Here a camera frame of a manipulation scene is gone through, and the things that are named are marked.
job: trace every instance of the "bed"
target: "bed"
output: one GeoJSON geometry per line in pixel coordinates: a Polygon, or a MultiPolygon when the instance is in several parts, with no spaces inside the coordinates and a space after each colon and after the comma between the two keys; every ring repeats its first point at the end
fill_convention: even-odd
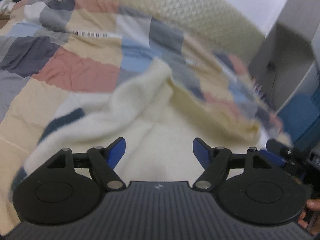
{"type": "Polygon", "coordinates": [[[245,153],[282,131],[239,57],[124,3],[23,0],[0,39],[1,234],[19,222],[15,187],[61,148],[124,137],[125,183],[192,184],[195,137],[245,153]]]}

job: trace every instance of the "plaid blanket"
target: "plaid blanket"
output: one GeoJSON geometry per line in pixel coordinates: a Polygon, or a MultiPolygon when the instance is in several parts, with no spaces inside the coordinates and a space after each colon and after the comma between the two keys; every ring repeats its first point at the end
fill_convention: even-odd
{"type": "Polygon", "coordinates": [[[281,131],[238,58],[108,0],[17,3],[0,30],[0,69],[2,234],[18,221],[14,188],[59,149],[121,135],[134,152],[169,102],[233,142],[254,145],[261,125],[281,131]]]}

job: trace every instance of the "silver bolt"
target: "silver bolt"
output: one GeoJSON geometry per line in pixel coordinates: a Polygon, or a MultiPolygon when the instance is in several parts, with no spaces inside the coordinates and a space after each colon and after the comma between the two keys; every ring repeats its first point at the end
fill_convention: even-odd
{"type": "Polygon", "coordinates": [[[211,183],[206,180],[197,181],[196,187],[199,189],[208,189],[211,187],[211,183]]]}
{"type": "Polygon", "coordinates": [[[107,186],[111,189],[120,189],[120,188],[122,188],[123,183],[118,180],[112,180],[112,181],[108,182],[107,186]]]}

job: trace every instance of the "black mechanical device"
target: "black mechanical device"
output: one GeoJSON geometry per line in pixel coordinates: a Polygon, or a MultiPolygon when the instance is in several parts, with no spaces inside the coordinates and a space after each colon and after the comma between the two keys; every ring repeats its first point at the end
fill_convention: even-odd
{"type": "Polygon", "coordinates": [[[125,152],[123,138],[86,153],[62,149],[14,191],[21,223],[4,239],[320,239],[296,223],[314,192],[302,181],[312,184],[316,160],[311,153],[294,157],[276,142],[272,147],[233,154],[196,138],[193,152],[205,170],[192,188],[185,181],[126,187],[113,170],[125,152]],[[89,169],[92,179],[74,168],[89,169]],[[244,172],[227,180],[233,168],[244,172]]]}

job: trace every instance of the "white logo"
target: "white logo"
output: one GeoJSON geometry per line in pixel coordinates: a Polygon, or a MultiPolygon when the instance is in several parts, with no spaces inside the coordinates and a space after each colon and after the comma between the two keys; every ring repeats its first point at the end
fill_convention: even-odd
{"type": "Polygon", "coordinates": [[[162,189],[163,187],[164,187],[164,186],[161,185],[161,184],[155,185],[155,188],[156,188],[156,189],[162,189]]]}

